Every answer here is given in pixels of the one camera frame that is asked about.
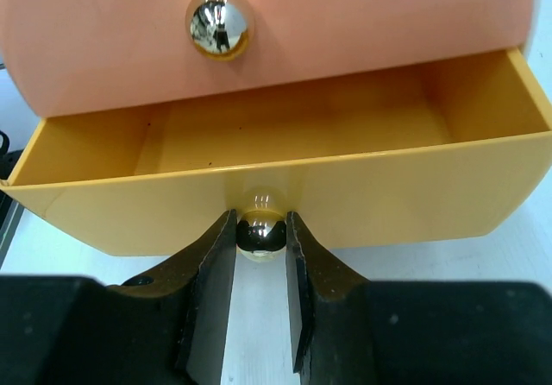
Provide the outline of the yellow bottom drawer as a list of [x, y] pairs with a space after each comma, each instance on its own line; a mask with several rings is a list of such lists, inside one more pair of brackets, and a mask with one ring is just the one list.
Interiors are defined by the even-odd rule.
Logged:
[[551, 104], [516, 49], [43, 120], [1, 188], [113, 256], [221, 214], [297, 212], [330, 248], [477, 237], [551, 165]]

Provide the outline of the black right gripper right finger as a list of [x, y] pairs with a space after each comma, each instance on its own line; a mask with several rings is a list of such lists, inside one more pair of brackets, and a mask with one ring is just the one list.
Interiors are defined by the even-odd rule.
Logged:
[[376, 384], [368, 279], [322, 246], [298, 213], [285, 224], [293, 371], [302, 384]]

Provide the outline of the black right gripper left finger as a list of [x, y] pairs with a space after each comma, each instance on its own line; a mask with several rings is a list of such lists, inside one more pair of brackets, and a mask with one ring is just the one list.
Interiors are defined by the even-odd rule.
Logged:
[[153, 384], [218, 384], [235, 272], [237, 214], [224, 212], [196, 241], [111, 290]]

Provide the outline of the orange drawer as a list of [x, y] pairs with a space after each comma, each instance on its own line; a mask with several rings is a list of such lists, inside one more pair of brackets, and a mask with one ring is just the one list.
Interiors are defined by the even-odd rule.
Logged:
[[1, 54], [40, 117], [235, 92], [516, 47], [534, 0], [225, 0], [229, 61], [191, 38], [200, 0], [1, 0]]

